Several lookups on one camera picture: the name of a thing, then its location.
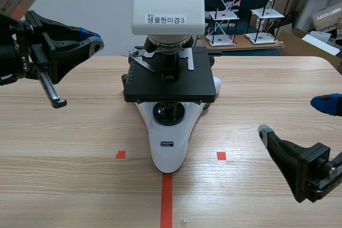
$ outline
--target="red tape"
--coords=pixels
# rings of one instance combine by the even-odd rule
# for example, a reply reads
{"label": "red tape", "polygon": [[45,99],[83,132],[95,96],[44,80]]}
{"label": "red tape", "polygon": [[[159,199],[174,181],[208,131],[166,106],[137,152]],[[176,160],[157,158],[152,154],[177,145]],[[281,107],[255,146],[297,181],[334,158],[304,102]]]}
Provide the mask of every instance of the red tape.
{"label": "red tape", "polygon": [[117,160],[123,160],[123,159],[125,159],[125,158],[126,158],[126,151],[119,151],[119,152],[116,154],[115,158],[116,158]]}
{"label": "red tape", "polygon": [[172,174],[162,174],[160,228],[172,228]]}
{"label": "red tape", "polygon": [[217,152],[217,160],[227,160],[225,152]]}

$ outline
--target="microscope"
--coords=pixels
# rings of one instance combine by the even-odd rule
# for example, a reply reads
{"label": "microscope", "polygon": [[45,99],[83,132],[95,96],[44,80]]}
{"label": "microscope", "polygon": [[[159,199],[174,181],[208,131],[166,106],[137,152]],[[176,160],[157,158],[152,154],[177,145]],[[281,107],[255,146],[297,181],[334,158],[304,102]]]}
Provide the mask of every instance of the microscope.
{"label": "microscope", "polygon": [[27,10],[35,0],[0,0],[0,85],[39,80],[53,108],[66,106],[53,85],[104,47],[96,33]]}
{"label": "microscope", "polygon": [[181,166],[193,127],[220,92],[211,70],[220,51],[192,48],[192,35],[204,30],[204,0],[133,1],[132,33],[147,38],[129,51],[123,95],[138,107],[153,162],[164,173]]}

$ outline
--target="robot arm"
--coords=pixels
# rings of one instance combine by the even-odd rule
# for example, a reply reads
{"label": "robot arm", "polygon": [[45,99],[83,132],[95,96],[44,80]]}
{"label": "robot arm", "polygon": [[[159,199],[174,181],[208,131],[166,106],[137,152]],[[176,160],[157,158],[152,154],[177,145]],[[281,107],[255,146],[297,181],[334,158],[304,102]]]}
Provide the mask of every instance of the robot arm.
{"label": "robot arm", "polygon": [[33,2],[0,0],[0,85],[23,77],[39,80],[51,105],[61,108],[67,102],[53,85],[102,50],[104,42],[96,33],[27,12]]}

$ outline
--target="brand label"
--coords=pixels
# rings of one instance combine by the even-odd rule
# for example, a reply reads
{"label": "brand label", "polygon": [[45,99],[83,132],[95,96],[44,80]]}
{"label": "brand label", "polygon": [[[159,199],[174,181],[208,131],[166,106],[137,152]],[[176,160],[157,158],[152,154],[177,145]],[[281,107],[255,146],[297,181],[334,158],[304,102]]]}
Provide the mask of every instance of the brand label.
{"label": "brand label", "polygon": [[161,141],[160,146],[161,147],[173,147],[173,141]]}
{"label": "brand label", "polygon": [[328,17],[328,16],[330,16],[330,15],[332,15],[334,13],[340,12],[340,11],[342,11],[342,9],[339,7],[339,8],[337,8],[335,10],[332,10],[332,11],[330,11],[328,13],[325,13],[323,15],[317,16],[317,21],[319,21],[319,20],[321,20],[321,19],[323,19],[325,17]]}

